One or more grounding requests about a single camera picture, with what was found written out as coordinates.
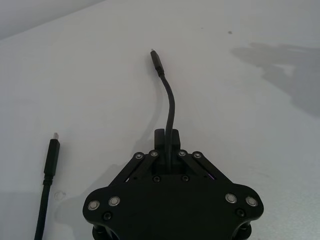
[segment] white background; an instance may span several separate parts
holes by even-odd
[[[108,0],[0,41],[0,239],[33,239],[54,132],[44,239],[92,239],[86,196],[149,152],[166,124],[153,48],[182,148],[260,195],[250,239],[318,240],[319,9],[318,0]]]

